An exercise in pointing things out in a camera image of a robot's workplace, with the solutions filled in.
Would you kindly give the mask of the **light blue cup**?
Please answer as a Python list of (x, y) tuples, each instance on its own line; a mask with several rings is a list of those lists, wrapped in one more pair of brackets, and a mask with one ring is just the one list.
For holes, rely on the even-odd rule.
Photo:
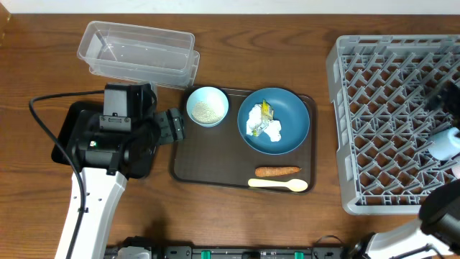
[(448, 160), (459, 154), (459, 129), (452, 127), (428, 139), (432, 145), (428, 152), (437, 160)]

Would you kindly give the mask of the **clear plastic bin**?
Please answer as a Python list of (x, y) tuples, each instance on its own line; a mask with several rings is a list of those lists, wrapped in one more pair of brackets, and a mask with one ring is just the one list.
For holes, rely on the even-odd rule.
[(194, 84), (200, 60), (194, 47), (189, 32), (92, 21), (77, 56), (98, 76), (187, 88)]

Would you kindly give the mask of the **pink cup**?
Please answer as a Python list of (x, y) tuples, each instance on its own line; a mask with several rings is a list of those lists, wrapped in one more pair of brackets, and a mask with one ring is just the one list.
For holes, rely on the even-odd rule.
[(455, 166), (451, 168), (453, 175), (460, 179), (460, 162), (458, 162)]

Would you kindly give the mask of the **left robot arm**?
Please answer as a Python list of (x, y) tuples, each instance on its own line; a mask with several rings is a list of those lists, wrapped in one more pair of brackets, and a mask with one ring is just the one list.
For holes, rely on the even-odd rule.
[(150, 174), (156, 149), (183, 140), (183, 116), (165, 112), (105, 115), (100, 104), (76, 102), (61, 129), (75, 164), (71, 197), (56, 258), (102, 258), (129, 179)]

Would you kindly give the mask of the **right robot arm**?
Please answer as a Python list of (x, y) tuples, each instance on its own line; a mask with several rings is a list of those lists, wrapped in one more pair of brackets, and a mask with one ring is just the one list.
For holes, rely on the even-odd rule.
[[(433, 91), (426, 108), (454, 115), (456, 126), (431, 137), (428, 152), (438, 160), (459, 161), (459, 84)], [(432, 191), (418, 218), (389, 232), (371, 232), (350, 248), (345, 258), (428, 258), (459, 254), (459, 180)]]

